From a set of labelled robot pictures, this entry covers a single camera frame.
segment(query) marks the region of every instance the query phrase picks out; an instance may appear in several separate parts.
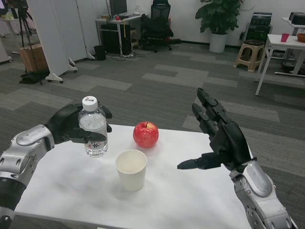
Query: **bottle label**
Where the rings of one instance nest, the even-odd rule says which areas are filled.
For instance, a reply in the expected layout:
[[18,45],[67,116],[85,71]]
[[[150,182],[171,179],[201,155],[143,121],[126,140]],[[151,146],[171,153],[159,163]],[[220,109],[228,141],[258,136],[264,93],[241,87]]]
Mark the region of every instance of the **bottle label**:
[[105,142],[88,142],[87,144],[85,144],[85,146],[90,150],[98,150],[98,149],[104,148],[106,143],[107,143],[107,141],[105,141]]

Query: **apple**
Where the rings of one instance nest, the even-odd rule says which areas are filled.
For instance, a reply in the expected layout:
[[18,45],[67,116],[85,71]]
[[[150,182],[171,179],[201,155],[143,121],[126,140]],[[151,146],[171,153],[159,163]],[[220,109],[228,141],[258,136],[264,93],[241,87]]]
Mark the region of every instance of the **apple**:
[[133,130],[133,139],[142,148],[153,147],[159,138],[158,127],[150,122],[139,123]]

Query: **water bottle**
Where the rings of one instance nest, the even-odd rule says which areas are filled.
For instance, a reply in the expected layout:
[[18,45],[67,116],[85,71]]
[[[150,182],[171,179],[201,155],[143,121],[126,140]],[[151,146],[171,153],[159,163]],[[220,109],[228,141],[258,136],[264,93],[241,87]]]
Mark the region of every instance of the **water bottle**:
[[[98,106],[97,99],[87,96],[82,100],[83,109],[79,112],[80,128],[96,132],[107,138],[107,124],[104,111]],[[107,140],[104,142],[91,142],[85,144],[86,153],[91,157],[101,157],[108,150]]]

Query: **white paper cup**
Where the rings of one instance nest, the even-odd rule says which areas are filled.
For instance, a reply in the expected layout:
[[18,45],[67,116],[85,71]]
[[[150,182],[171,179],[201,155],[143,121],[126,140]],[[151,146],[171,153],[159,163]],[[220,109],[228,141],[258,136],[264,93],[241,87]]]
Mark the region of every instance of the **white paper cup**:
[[128,191],[142,188],[145,180],[147,158],[139,150],[128,150],[116,159],[116,169],[123,187]]

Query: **gray carpet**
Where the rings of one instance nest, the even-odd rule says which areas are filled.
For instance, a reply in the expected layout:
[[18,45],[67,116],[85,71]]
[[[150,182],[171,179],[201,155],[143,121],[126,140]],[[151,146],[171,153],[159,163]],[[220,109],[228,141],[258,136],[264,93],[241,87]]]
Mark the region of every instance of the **gray carpet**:
[[[13,43],[2,39],[8,48]],[[170,52],[138,51],[140,56],[116,61],[80,61],[77,73],[58,82],[19,84],[23,64],[0,65],[0,150],[21,131],[45,123],[59,108],[96,96],[111,109],[111,124],[136,125],[152,121],[159,128],[199,131],[191,105],[197,87],[218,98],[245,134],[264,171],[273,179],[277,195],[300,229],[305,228],[305,81],[276,76],[279,61],[272,60],[259,97],[255,75],[233,67],[238,50],[208,52],[208,46],[180,44]],[[16,217],[14,229],[82,227],[69,223]]]

